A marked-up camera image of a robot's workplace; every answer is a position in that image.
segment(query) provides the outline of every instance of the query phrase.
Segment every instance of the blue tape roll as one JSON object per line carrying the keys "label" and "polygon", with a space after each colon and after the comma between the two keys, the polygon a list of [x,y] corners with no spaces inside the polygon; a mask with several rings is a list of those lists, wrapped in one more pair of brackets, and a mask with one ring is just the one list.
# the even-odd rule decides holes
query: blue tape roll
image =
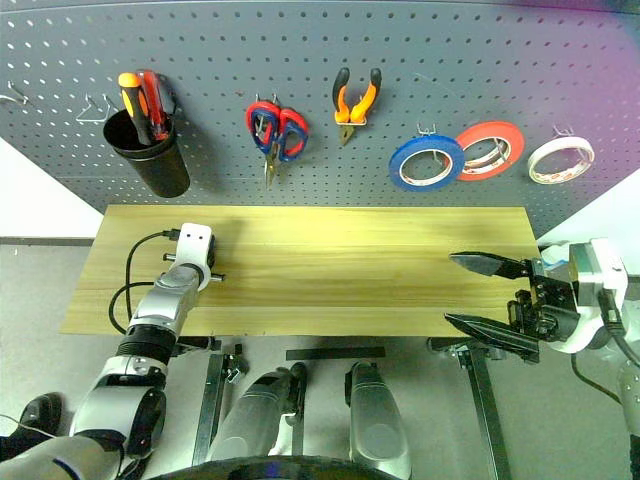
{"label": "blue tape roll", "polygon": [[[401,173],[402,167],[412,156],[424,151],[438,151],[449,157],[445,170],[433,178],[412,179]],[[426,135],[414,138],[401,146],[391,156],[389,175],[393,183],[410,192],[430,192],[453,182],[464,168],[464,152],[453,138],[442,135]]]}

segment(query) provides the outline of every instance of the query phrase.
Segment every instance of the tape roll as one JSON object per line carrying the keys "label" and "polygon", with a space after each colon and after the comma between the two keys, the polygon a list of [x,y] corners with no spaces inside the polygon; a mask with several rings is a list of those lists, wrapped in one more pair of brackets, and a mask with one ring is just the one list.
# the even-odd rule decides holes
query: tape roll
{"label": "tape roll", "polygon": [[[406,175],[402,169],[406,163],[423,152],[442,153],[446,160],[444,170],[435,177],[415,179]],[[453,182],[464,167],[464,152],[458,143],[442,135],[427,135],[414,138],[402,145],[391,156],[389,161],[389,175],[393,183],[411,192],[429,192],[442,188]]]}
{"label": "tape roll", "polygon": [[475,182],[499,175],[516,163],[524,151],[524,135],[518,127],[509,122],[484,122],[466,129],[456,137],[463,150],[484,140],[497,140],[491,152],[465,163],[458,180]]}
{"label": "tape roll", "polygon": [[[538,173],[535,171],[536,165],[540,161],[551,155],[552,153],[560,150],[577,149],[586,153],[586,157],[571,168],[567,168],[557,173]],[[536,183],[542,183],[545,185],[564,183],[572,180],[584,172],[589,170],[595,159],[595,152],[591,144],[582,137],[560,137],[554,138],[550,142],[545,143],[536,151],[534,151],[529,157],[529,176],[531,180]]]}

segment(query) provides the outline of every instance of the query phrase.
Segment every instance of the red tape roll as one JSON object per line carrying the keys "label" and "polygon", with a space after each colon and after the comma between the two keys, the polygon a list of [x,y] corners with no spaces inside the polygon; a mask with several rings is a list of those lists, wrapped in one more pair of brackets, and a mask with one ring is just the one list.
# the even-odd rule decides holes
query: red tape roll
{"label": "red tape roll", "polygon": [[465,163],[464,169],[458,180],[464,182],[476,182],[504,172],[516,163],[524,151],[524,135],[518,127],[509,122],[485,122],[466,129],[456,138],[463,150],[483,140],[501,140],[506,144],[506,151],[499,155],[499,147],[496,147],[495,160],[484,162],[474,159]]}

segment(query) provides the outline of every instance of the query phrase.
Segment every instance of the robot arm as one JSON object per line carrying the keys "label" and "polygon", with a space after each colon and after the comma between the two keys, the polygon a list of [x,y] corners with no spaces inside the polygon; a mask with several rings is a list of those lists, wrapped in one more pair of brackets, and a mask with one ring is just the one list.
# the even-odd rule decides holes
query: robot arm
{"label": "robot arm", "polygon": [[70,436],[48,440],[0,464],[3,479],[107,480],[123,461],[148,457],[162,432],[167,365],[211,275],[211,228],[185,223],[175,260],[140,302],[116,355],[109,358],[76,412]]}
{"label": "robot arm", "polygon": [[607,239],[570,246],[571,283],[546,277],[540,259],[518,262],[480,252],[452,254],[461,266],[483,275],[528,277],[531,291],[508,303],[509,325],[481,317],[445,314],[456,328],[480,341],[539,361],[538,342],[575,354],[595,350],[618,367],[618,394],[631,434],[631,470],[640,478],[640,358],[632,346],[640,326],[626,308],[628,276]]}

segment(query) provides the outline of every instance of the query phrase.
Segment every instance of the white wall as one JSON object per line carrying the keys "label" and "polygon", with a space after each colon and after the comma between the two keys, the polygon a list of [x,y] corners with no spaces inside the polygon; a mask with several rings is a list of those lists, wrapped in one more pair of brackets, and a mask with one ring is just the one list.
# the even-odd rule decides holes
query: white wall
{"label": "white wall", "polygon": [[0,237],[95,238],[102,215],[0,138]]}
{"label": "white wall", "polygon": [[607,237],[629,273],[640,274],[640,169],[538,239],[539,245]]}

